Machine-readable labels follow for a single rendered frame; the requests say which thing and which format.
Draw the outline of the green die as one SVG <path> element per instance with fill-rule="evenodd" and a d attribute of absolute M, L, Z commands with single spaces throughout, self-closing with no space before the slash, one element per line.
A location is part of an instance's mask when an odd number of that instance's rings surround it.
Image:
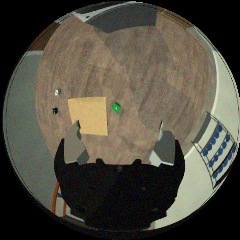
<path fill-rule="evenodd" d="M 115 111 L 116 113 L 120 110 L 121 105 L 118 104 L 117 102 L 114 103 L 114 105 L 112 106 L 112 110 Z"/>

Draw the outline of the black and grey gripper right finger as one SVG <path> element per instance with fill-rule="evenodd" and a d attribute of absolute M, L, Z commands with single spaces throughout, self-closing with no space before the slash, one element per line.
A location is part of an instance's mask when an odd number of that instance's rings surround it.
<path fill-rule="evenodd" d="M 185 159 L 178 140 L 164 121 L 159 129 L 159 141 L 155 143 L 149 160 L 168 174 L 172 182 L 171 198 L 176 198 L 185 173 Z"/>

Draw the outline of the black die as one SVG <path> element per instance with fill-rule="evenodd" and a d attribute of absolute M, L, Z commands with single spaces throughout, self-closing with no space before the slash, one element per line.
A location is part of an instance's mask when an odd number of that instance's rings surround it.
<path fill-rule="evenodd" d="M 54 109 L 52 109 L 52 112 L 53 112 L 53 114 L 56 114 L 56 113 L 58 113 L 58 109 L 54 108 Z"/>

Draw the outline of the tan mat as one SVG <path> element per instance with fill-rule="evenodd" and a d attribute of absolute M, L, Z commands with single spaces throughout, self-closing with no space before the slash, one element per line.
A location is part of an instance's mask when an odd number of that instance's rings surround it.
<path fill-rule="evenodd" d="M 80 123 L 80 133 L 108 136 L 106 96 L 68 99 L 72 124 Z"/>

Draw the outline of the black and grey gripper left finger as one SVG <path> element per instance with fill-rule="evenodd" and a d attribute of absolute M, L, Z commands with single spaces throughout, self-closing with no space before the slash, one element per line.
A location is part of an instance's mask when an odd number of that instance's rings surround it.
<path fill-rule="evenodd" d="M 81 129 L 80 123 L 76 120 L 62 138 L 54 159 L 54 171 L 63 196 L 66 195 L 65 183 L 69 173 L 89 160 L 79 129 Z"/>

